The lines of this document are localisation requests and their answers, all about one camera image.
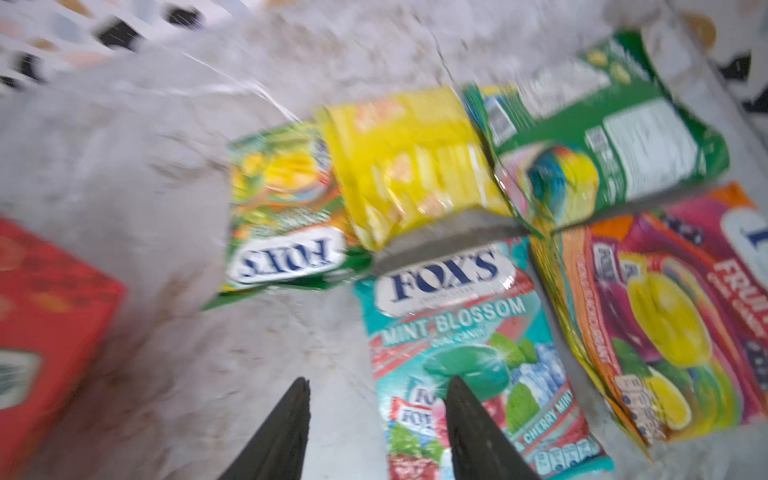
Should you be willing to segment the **yellow snack packet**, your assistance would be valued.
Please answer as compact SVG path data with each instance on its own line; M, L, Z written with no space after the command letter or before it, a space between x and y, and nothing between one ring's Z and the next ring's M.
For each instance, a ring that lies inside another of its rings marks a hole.
M353 230L368 251L468 209L511 213L450 87L325 106L315 119Z

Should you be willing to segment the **orange fruits candy packet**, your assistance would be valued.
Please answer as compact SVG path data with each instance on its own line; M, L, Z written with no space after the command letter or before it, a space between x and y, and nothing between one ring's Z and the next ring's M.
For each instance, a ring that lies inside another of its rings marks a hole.
M535 239L574 357L641 448L767 418L767 219L729 183Z

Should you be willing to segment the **red paper gift bag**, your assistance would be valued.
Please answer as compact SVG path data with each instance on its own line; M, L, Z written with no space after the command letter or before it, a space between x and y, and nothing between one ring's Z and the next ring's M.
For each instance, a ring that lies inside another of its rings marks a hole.
M14 479L77 389L125 286L1 222L1 476Z

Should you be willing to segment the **teal mint candy packet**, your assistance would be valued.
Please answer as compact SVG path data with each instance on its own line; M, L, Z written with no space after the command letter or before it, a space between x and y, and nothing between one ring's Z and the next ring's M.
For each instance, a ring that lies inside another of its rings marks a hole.
M461 378L542 479L611 471L554 343L529 242L498 240L359 280L392 479L454 475L446 397Z

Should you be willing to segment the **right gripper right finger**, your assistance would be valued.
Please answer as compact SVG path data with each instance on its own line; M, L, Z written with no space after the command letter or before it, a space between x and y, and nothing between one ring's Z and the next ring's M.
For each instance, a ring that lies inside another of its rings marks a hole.
M461 377L451 378L445 404L456 479L538 479Z

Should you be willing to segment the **green snack packet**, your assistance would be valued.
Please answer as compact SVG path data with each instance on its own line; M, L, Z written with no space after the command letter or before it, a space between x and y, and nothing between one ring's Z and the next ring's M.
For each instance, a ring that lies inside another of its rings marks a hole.
M513 214L537 236L730 164L723 136L672 98L638 31L462 94Z

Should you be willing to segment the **green mango tea candy packet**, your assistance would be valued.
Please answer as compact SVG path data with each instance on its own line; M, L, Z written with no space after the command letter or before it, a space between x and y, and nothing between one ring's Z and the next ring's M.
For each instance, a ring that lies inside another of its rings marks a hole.
M270 288L326 290L367 271L319 127L293 122L232 142L228 245L216 308Z

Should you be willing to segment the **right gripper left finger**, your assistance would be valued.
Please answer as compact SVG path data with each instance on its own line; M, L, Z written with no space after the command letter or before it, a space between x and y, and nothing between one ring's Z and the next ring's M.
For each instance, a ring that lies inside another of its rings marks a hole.
M299 480L310 429L310 382L297 377L220 480Z

